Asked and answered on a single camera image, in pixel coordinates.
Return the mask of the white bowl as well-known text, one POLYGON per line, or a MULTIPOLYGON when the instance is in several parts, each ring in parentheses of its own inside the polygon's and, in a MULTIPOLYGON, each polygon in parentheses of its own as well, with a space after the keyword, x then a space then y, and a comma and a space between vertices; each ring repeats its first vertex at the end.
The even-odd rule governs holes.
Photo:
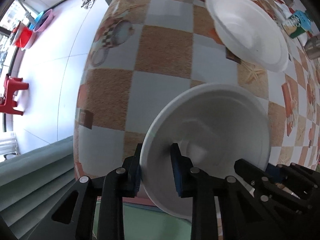
POLYGON ((142 183, 151 201, 164 212, 189 219, 192 201, 175 188, 170 146, 210 176, 234 176, 234 163, 245 159, 266 170, 270 127, 261 102, 233 85, 202 84, 169 102, 151 124, 142 146, 142 183))

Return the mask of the blue plastic basin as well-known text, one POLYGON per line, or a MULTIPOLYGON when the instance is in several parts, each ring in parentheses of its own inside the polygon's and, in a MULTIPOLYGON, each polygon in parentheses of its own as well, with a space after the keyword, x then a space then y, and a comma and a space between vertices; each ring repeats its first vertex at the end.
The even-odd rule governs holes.
POLYGON ((30 22, 29 24, 29 29, 33 30, 35 28, 35 25, 39 22, 39 20, 41 19, 42 15, 44 14, 44 11, 40 12, 36 18, 34 19, 33 22, 30 22))

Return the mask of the white foam plate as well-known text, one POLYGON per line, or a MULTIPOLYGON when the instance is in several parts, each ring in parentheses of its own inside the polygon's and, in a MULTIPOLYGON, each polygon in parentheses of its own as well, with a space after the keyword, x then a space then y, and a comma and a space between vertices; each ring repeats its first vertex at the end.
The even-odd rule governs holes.
POLYGON ((285 38, 274 20, 251 0, 205 0, 223 44, 238 58, 272 72, 289 62, 285 38))

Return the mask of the red plastic stool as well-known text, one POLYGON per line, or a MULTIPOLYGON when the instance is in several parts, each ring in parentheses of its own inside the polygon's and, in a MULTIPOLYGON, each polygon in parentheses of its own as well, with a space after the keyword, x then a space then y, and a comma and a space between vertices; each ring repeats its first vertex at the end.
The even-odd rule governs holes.
POLYGON ((19 77, 11 77, 9 74, 4 80, 4 101, 1 103, 1 113, 12 115, 23 115, 23 111, 16 110, 17 101, 14 100, 14 93, 19 90, 28 90, 29 83, 19 77))

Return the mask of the green labelled jar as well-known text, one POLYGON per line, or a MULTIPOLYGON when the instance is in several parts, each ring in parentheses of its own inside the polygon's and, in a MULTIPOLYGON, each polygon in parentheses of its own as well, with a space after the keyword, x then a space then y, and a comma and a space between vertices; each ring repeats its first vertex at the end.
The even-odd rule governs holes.
POLYGON ((295 11, 290 17, 288 17, 283 23, 282 27, 287 35, 294 39, 311 30, 311 22, 313 18, 310 12, 295 11))

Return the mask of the checkered patterned tablecloth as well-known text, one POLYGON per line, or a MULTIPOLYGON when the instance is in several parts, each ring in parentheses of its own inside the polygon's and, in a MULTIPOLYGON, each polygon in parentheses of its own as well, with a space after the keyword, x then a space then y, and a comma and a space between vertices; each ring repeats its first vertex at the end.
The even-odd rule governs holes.
MULTIPOLYGON (((270 16, 278 0, 252 0, 270 16)), ((133 155, 158 113, 203 83, 247 89, 271 121, 272 164, 315 169, 319 64, 287 39, 282 73, 243 63, 218 38, 202 0, 113 0, 99 23, 76 103, 76 178, 101 177, 133 155)))

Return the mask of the pink plastic basin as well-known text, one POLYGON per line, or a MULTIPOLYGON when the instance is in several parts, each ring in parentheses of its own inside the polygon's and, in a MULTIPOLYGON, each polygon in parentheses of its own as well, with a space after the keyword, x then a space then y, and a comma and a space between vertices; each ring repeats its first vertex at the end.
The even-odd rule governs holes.
POLYGON ((54 18, 53 10, 49 9, 46 12, 44 12, 37 23, 35 24, 35 27, 33 28, 33 31, 35 33, 41 33, 45 31, 45 29, 51 24, 52 20, 54 18))

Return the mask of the green plastic chair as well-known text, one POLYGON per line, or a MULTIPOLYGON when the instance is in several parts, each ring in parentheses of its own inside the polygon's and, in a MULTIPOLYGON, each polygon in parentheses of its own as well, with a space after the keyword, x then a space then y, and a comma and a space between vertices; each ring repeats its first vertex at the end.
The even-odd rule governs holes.
POLYGON ((123 202, 125 239, 190 239, 191 222, 155 206, 123 202))

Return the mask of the red plastic bucket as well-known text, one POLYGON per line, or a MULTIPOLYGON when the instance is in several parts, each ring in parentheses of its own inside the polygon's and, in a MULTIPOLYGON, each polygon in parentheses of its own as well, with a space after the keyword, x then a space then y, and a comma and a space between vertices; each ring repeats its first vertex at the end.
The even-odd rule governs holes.
POLYGON ((36 33, 34 31, 30 30, 28 27, 23 27, 16 32, 12 45, 21 48, 22 50, 26 50, 33 45, 35 38, 36 33))

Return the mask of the metal cup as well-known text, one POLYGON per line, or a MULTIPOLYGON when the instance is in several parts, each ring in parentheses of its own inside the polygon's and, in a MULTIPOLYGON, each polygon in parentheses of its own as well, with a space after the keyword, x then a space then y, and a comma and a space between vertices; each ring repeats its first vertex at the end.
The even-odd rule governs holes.
POLYGON ((309 59, 314 60, 320 57, 320 35, 309 38, 304 45, 304 50, 309 59))

